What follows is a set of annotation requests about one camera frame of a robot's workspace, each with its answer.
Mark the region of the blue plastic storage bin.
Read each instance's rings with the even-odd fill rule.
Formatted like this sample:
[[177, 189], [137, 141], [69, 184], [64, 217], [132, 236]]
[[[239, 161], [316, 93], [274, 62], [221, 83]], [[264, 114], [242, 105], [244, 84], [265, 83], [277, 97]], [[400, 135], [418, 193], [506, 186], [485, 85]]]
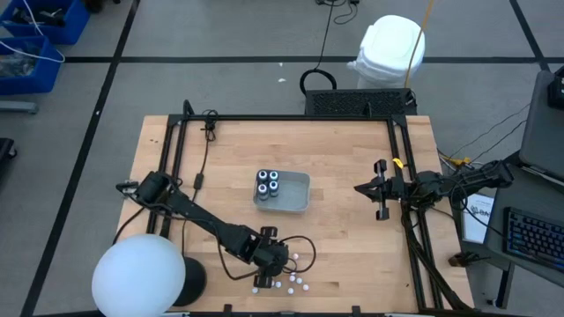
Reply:
[[62, 62], [44, 36], [0, 38], [0, 95], [51, 92]]
[[74, 45], [89, 18], [81, 0], [11, 0], [0, 26], [14, 37], [44, 35], [53, 44]]

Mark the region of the black aluminium frame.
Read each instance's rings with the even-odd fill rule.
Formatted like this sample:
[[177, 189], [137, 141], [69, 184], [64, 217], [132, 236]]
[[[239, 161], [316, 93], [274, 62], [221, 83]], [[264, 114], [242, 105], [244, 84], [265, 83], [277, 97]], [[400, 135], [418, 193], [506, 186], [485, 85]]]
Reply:
[[[399, 154], [399, 147], [397, 143], [397, 136], [395, 127], [399, 127], [402, 135], [402, 143], [404, 146], [404, 153], [406, 159], [406, 167], [412, 179], [415, 178], [416, 166], [413, 157], [413, 150], [411, 139], [408, 130], [406, 116], [392, 115], [392, 116], [311, 116], [306, 114], [215, 114], [212, 119], [218, 121], [276, 121], [276, 122], [297, 122], [297, 121], [338, 121], [338, 122], [385, 122], [390, 139], [391, 153], [396, 156]], [[177, 146], [174, 153], [173, 162], [173, 180], [176, 181], [180, 172], [180, 165], [182, 160], [183, 146], [182, 142], [185, 139], [187, 124], [190, 121], [207, 121], [206, 114], [196, 114], [188, 100], [184, 101], [181, 114], [170, 114], [167, 116], [166, 130], [162, 150], [160, 154], [160, 163], [158, 170], [164, 172], [167, 169], [167, 162], [172, 142], [172, 135], [175, 125], [180, 126], [179, 136], [177, 138]], [[418, 305], [418, 312], [429, 312], [435, 316], [445, 313], [451, 317], [457, 313], [474, 313], [474, 309], [466, 305], [456, 293], [447, 285], [447, 282], [439, 273], [439, 270], [434, 266], [434, 252], [432, 250], [432, 243], [430, 233], [427, 227], [427, 219], [423, 211], [416, 213], [418, 219], [419, 232], [423, 241], [422, 245], [415, 247], [408, 247], [409, 260], [411, 265], [412, 277], [414, 278], [413, 287], [415, 290], [415, 297]], [[434, 306], [429, 308], [426, 306], [425, 293], [423, 290], [420, 265], [424, 265], [431, 285]]]

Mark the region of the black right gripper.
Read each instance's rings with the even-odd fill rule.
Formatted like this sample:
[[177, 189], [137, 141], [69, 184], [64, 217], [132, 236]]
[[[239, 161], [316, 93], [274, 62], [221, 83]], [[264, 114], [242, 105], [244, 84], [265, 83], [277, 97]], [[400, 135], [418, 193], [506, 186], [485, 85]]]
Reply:
[[383, 221], [390, 218], [390, 209], [387, 207], [386, 201], [389, 199], [397, 201], [404, 199], [406, 193], [405, 182], [402, 176], [385, 178], [387, 162], [384, 159], [375, 162], [374, 170], [376, 173], [375, 178], [367, 183], [355, 186], [354, 189], [371, 201], [379, 203], [379, 209], [375, 217], [378, 221]]

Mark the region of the grey flat bar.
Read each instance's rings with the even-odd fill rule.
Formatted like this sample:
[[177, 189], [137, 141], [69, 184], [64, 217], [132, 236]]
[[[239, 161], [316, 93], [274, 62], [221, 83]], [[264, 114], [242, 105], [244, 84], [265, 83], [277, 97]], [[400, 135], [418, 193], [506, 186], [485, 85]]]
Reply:
[[34, 102], [0, 100], [0, 112], [37, 114], [38, 111]]

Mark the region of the black backlit keyboard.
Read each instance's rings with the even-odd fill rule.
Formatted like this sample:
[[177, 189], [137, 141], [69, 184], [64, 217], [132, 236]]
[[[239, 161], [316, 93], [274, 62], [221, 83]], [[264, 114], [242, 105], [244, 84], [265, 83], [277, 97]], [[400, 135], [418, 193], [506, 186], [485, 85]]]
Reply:
[[503, 213], [505, 254], [564, 273], [564, 222], [514, 207]]

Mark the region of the white globe table lamp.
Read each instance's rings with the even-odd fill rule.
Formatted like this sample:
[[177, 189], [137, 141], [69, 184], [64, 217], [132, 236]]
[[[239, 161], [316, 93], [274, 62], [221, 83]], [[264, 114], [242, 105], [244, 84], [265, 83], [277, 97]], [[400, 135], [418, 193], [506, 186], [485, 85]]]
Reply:
[[98, 261], [92, 296], [105, 317], [160, 317], [203, 294], [207, 274], [170, 240], [138, 234], [116, 242]]

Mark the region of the grey keyboard desk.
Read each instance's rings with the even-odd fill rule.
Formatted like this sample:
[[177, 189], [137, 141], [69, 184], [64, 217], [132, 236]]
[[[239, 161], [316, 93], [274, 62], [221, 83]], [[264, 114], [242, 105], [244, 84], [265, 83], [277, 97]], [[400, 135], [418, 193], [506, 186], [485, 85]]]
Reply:
[[497, 190], [484, 245], [500, 258], [564, 288], [563, 272], [505, 254], [502, 249], [504, 209], [514, 207], [564, 222], [564, 187], [517, 167], [511, 166], [509, 170], [514, 176], [514, 181], [509, 187]]

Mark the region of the white paper sheet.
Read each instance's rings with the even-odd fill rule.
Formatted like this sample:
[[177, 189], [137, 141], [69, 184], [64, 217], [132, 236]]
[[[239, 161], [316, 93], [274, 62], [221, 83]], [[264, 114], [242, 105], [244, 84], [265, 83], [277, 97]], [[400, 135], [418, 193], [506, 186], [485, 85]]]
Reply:
[[483, 244], [487, 225], [493, 210], [492, 197], [473, 194], [468, 197], [467, 208], [463, 211], [463, 237], [466, 242]]

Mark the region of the black mesh computer case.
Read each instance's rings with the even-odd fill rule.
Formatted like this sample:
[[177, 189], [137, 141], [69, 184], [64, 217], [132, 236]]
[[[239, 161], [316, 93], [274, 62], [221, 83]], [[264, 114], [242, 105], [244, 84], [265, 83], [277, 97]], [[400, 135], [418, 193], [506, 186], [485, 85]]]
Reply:
[[306, 115], [392, 116], [416, 115], [417, 101], [410, 89], [312, 90], [306, 92]]

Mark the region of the brown black clamp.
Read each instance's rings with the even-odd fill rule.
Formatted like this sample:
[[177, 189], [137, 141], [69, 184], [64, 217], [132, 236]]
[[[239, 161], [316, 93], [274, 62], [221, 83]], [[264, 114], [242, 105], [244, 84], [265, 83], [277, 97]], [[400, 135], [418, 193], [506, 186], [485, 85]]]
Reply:
[[450, 256], [448, 263], [451, 267], [461, 267], [465, 268], [473, 264], [474, 262], [481, 261], [482, 258], [473, 252], [459, 252]]

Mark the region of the black device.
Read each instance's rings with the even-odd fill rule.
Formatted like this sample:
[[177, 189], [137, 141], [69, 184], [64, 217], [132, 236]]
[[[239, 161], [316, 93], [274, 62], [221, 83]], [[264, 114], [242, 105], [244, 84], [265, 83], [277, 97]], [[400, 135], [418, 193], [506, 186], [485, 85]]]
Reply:
[[564, 65], [554, 72], [553, 81], [547, 86], [548, 105], [564, 110]]

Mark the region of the white lined trash bin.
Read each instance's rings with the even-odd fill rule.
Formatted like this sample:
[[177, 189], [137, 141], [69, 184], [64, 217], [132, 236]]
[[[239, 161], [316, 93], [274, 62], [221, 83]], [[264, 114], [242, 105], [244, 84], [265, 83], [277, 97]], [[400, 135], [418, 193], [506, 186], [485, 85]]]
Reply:
[[417, 72], [425, 54], [425, 34], [414, 21], [386, 15], [370, 25], [357, 58], [347, 68], [358, 73], [358, 89], [404, 88]]

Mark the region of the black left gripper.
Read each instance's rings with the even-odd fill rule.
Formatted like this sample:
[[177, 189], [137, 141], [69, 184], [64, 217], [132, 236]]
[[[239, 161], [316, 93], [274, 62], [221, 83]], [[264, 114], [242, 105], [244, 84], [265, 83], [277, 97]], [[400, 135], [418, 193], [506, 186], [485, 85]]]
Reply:
[[282, 274], [288, 263], [288, 246], [277, 245], [277, 235], [278, 229], [274, 226], [261, 228], [258, 245], [253, 253], [253, 261], [258, 268], [254, 277], [256, 288], [271, 288], [273, 277]]

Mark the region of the grey desk panel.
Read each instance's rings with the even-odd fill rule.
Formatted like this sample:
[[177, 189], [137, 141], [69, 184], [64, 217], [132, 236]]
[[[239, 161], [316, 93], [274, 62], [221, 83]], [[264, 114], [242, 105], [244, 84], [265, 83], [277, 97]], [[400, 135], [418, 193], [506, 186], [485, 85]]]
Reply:
[[554, 73], [538, 73], [519, 151], [521, 161], [564, 181], [564, 110], [548, 105], [547, 86]]

